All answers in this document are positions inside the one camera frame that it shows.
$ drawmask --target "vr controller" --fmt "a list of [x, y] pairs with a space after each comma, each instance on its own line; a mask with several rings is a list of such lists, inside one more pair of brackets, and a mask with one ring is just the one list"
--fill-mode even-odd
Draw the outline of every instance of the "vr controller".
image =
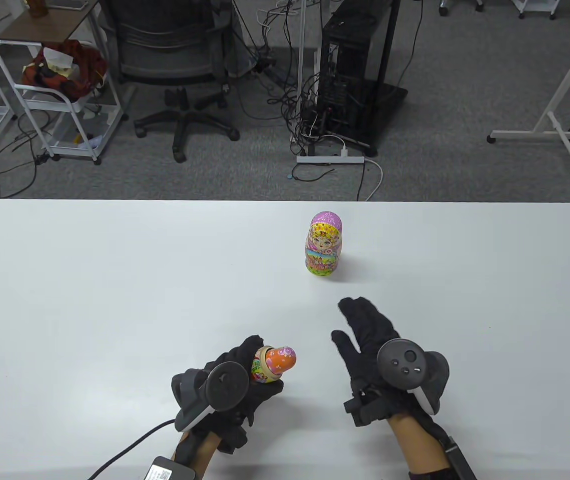
[[[449, 379], [449, 364], [443, 354], [437, 351], [424, 351], [415, 342], [405, 338], [395, 338], [380, 348], [376, 363], [383, 380], [392, 387], [413, 394], [427, 414], [433, 416], [438, 413], [440, 397]], [[367, 387], [369, 386], [366, 384], [358, 384], [357, 380], [352, 381], [354, 398], [344, 403], [345, 411], [351, 414], [357, 427], [390, 416], [390, 406], [386, 398], [380, 395], [367, 398]], [[429, 430], [429, 433], [443, 446], [458, 478], [476, 480], [474, 472], [454, 439], [436, 423], [431, 423]]]

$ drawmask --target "qr code label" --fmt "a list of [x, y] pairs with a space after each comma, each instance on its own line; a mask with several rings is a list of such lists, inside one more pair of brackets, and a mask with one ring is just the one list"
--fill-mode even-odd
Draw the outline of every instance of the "qr code label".
[[169, 480], [169, 477], [171, 477], [171, 470], [167, 470], [158, 465], [152, 465], [145, 480]]

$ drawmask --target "doll face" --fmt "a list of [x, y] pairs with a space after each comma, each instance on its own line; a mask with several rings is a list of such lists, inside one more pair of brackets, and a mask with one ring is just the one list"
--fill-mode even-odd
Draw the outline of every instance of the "doll face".
[[314, 246], [319, 249], [320, 252], [331, 249], [331, 240], [329, 240], [329, 238], [314, 237], [312, 238], [312, 242], [314, 242]]

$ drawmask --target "power strip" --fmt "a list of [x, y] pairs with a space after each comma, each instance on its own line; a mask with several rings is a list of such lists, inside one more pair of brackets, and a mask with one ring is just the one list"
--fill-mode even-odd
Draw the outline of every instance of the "power strip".
[[362, 165], [365, 157], [340, 157], [338, 155], [315, 155], [314, 157], [296, 157], [296, 163], [342, 163], [348, 165]]

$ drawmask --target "chair base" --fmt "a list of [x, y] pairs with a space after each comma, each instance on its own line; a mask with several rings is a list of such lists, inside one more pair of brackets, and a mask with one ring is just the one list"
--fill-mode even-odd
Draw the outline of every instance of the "chair base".
[[[224, 86], [221, 92], [200, 98], [196, 101], [194, 108], [196, 110], [202, 110], [213, 103], [216, 103], [218, 108], [227, 107]], [[145, 118], [137, 119], [134, 121], [136, 137], [146, 137], [147, 126], [149, 125], [175, 122], [176, 130], [173, 135], [173, 145], [171, 146], [171, 150], [173, 152], [173, 159], [178, 163], [187, 161], [187, 157], [184, 153], [184, 147], [187, 141], [188, 126], [190, 124], [207, 125], [218, 129], [225, 133], [232, 142], [237, 142], [241, 137], [237, 128], [234, 128], [234, 126], [214, 115], [201, 111], [188, 111], [189, 99], [187, 97], [187, 91], [182, 87], [179, 87], [175, 92], [168, 89], [165, 91], [165, 105], [168, 107], [179, 107], [180, 110], [185, 113], [177, 110], [164, 110], [162, 112], [146, 116]]]

